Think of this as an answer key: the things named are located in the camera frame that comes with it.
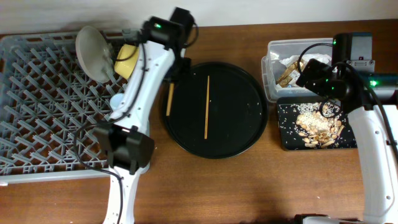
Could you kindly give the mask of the blue plastic cup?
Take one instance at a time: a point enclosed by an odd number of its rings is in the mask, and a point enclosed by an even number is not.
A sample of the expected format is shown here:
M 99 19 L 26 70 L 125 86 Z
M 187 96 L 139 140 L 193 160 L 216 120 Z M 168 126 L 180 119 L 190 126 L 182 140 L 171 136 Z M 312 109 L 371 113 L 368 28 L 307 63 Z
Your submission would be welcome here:
M 121 104 L 122 100 L 124 98 L 124 94 L 123 93 L 117 93 L 115 95 L 113 95 L 109 101 L 110 107 L 111 109 L 114 111 L 116 110 L 119 105 Z

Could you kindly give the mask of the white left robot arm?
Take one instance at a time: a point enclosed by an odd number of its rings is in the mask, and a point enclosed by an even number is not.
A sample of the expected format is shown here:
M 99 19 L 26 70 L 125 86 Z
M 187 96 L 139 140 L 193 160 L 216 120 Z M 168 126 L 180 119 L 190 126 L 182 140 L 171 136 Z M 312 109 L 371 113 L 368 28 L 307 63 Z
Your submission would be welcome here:
M 139 34 L 139 56 L 124 97 L 107 123 L 93 129 L 110 175 L 105 223 L 134 223 L 134 201 L 141 174 L 150 166 L 155 149 L 149 136 L 149 115 L 164 80 L 175 81 L 189 72 L 184 56 L 188 38 L 198 26 L 191 12 L 175 8 L 170 19 L 152 16 Z

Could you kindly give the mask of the pale green plate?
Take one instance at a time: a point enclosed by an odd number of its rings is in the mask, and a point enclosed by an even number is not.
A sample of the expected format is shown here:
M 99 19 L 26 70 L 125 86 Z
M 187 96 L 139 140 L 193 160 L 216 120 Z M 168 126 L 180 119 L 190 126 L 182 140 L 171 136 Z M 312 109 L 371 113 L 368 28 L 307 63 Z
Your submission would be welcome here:
M 100 83 L 110 81 L 114 74 L 111 49 L 101 32 L 92 27 L 83 27 L 75 41 L 80 67 L 92 80 Z

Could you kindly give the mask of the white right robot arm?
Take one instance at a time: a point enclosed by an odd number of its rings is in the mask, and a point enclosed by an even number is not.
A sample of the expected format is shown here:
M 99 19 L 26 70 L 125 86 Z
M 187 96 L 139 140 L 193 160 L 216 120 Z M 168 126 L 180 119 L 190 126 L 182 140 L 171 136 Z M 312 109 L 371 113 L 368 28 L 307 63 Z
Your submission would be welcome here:
M 311 59 L 297 85 L 338 100 L 353 131 L 363 176 L 364 223 L 397 223 L 397 74 L 376 73 L 370 33 L 333 37 L 331 64 Z

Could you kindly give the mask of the yellow bowl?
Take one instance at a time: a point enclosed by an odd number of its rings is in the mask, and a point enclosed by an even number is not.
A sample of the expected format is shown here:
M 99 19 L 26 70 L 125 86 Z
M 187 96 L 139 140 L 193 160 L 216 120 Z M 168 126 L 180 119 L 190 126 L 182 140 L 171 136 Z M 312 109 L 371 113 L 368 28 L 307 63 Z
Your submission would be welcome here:
M 128 80 L 136 66 L 139 52 L 139 47 L 124 44 L 118 53 L 114 64 L 114 71 L 124 79 Z

